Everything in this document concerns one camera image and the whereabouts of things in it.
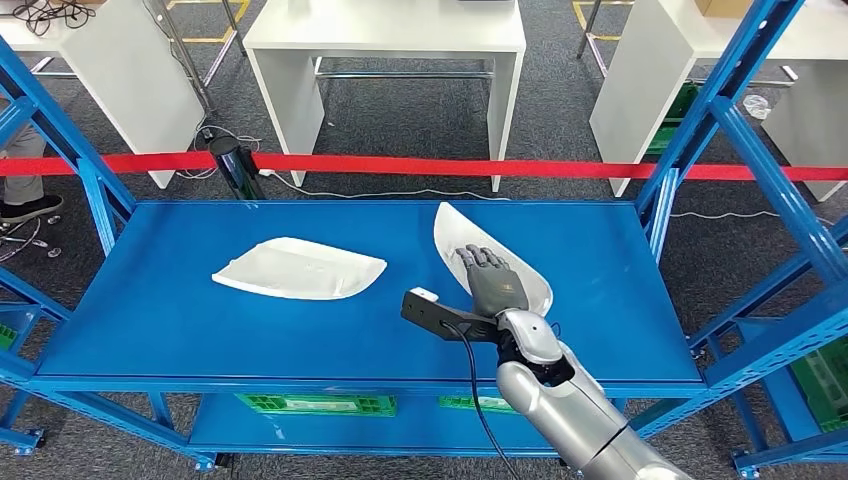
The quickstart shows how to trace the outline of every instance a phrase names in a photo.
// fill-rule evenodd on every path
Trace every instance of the robotic arm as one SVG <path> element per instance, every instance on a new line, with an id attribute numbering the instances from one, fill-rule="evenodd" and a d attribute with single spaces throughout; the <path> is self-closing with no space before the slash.
<path id="1" fill-rule="evenodd" d="M 521 280 L 502 258 L 474 245 L 457 254 L 468 273 L 473 313 L 413 289 L 404 297 L 404 318 L 446 340 L 495 343 L 504 400 L 586 480 L 691 480 L 639 438 L 548 322 L 527 310 Z"/>

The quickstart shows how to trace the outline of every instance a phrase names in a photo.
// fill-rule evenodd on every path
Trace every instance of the red barrier tape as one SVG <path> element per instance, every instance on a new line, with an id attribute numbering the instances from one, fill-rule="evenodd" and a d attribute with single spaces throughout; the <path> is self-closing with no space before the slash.
<path id="1" fill-rule="evenodd" d="M 147 155 L 104 155 L 103 160 L 115 173 L 139 173 L 148 170 L 198 170 L 214 167 L 208 152 L 155 153 Z M 403 175 L 524 176 L 560 178 L 648 178 L 654 164 L 616 165 L 599 162 L 559 162 L 548 160 L 432 160 L 423 158 L 364 157 L 350 155 L 253 154 L 260 169 L 306 170 L 336 173 L 389 173 Z M 848 181 L 844 167 L 782 167 L 792 181 Z M 0 160 L 0 176 L 70 175 L 74 172 L 61 158 L 6 158 Z M 744 165 L 707 165 L 692 167 L 687 180 L 753 180 Z"/>

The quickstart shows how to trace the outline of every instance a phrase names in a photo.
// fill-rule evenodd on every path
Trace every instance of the person's leg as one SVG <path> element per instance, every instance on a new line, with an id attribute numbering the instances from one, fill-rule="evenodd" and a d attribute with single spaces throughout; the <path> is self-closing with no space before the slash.
<path id="1" fill-rule="evenodd" d="M 47 142 L 27 125 L 6 147 L 5 157 L 41 157 Z M 20 223 L 38 215 L 50 213 L 62 205 L 62 197 L 44 195 L 41 177 L 24 175 L 6 177 L 3 204 L 0 205 L 0 221 Z"/>

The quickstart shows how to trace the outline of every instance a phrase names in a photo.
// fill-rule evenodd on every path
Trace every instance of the black shoe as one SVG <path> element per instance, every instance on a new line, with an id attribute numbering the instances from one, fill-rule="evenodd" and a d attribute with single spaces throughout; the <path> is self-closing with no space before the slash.
<path id="1" fill-rule="evenodd" d="M 23 223 L 31 218 L 54 212 L 62 206 L 64 200 L 59 195 L 45 195 L 38 200 L 23 205 L 0 204 L 0 222 Z"/>

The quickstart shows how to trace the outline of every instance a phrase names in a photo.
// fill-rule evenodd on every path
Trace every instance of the gray carpet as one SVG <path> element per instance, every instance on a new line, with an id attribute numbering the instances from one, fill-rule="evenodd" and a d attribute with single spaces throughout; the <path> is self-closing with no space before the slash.
<path id="1" fill-rule="evenodd" d="M 249 26 L 261 8 L 249 6 L 242 25 Z M 576 60 L 580 29 L 572 6 L 564 0 L 522 1 L 527 36 L 527 54 L 515 109 L 508 156 L 510 158 L 599 160 L 588 125 L 601 79 L 591 58 Z M 225 21 L 219 6 L 178 5 L 174 15 L 186 36 L 219 36 Z M 620 31 L 627 7 L 605 7 L 598 32 Z M 202 69 L 208 68 L 217 45 L 192 44 L 190 49 Z M 614 44 L 602 42 L 609 62 Z M 61 68 L 61 62 L 53 68 Z M 328 59 L 324 69 L 474 69 L 477 62 L 420 62 L 406 60 Z M 766 71 L 764 75 L 774 75 Z M 127 151 L 93 100 L 75 82 L 48 81 L 54 96 L 83 129 L 98 151 Z M 439 81 L 325 81 L 321 88 L 326 121 L 316 152 L 392 154 L 441 158 L 485 158 L 485 99 L 487 86 L 479 80 Z M 774 101 L 779 93 L 758 91 Z M 248 62 L 230 53 L 212 85 L 211 95 L 219 112 L 210 119 L 240 134 L 263 138 L 262 149 L 279 151 L 279 143 L 261 100 Z M 738 162 L 720 135 L 707 149 L 710 162 Z M 208 180 L 176 178 L 166 192 L 155 188 L 145 175 L 123 178 L 139 198 L 228 198 L 220 176 Z M 43 288 L 62 303 L 73 307 L 102 261 L 90 215 L 79 181 L 73 177 L 45 180 L 51 192 L 62 194 L 68 208 L 63 221 L 45 229 L 43 238 L 63 248 L 57 259 L 30 249 L 4 264 L 11 271 Z M 434 178 L 427 187 L 448 191 L 469 190 L 489 194 L 488 179 Z M 315 174 L 305 188 L 312 191 L 362 193 L 403 191 L 422 188 L 420 178 L 376 175 Z M 634 182 L 627 195 L 638 187 Z M 278 181 L 263 180 L 263 188 L 275 198 L 301 198 Z M 502 196 L 510 198 L 607 198 L 605 180 L 504 179 Z M 818 213 L 836 219 L 848 210 L 848 193 L 841 192 Z M 747 183 L 687 182 L 678 194 L 675 211 L 717 214 L 727 211 L 755 212 L 769 206 L 759 190 Z M 692 332 L 728 302 L 750 288 L 782 260 L 796 245 L 779 220 L 770 217 L 708 221 L 686 217 L 672 221 L 661 270 L 680 320 Z M 796 306 L 819 284 L 805 279 L 769 305 L 769 313 L 782 313 Z M 30 355 L 48 337 L 49 329 L 34 335 Z M 0 402 L 9 398 L 0 389 Z M 757 415 L 769 438 L 780 441 L 779 428 L 769 414 L 764 395 L 748 389 Z M 148 413 L 139 395 L 115 396 L 122 403 Z M 169 397 L 174 415 L 186 431 L 197 398 Z M 634 402 L 635 412 L 650 402 Z M 11 451 L 0 453 L 0 479 L 201 478 L 192 462 L 110 427 L 40 400 L 28 403 L 18 428 L 44 426 L 49 429 L 47 445 L 30 458 L 17 458 Z M 652 440 L 657 448 L 694 478 L 704 480 L 734 477 L 729 452 L 747 444 L 734 408 L 729 402 L 708 408 Z M 515 460 L 522 478 L 570 478 L 552 460 Z M 764 478 L 844 478 L 848 469 L 839 466 L 782 466 L 763 470 Z M 229 470 L 202 478 L 239 479 L 493 479 L 508 478 L 496 459 L 466 458 L 373 458 L 323 456 L 239 455 Z"/>

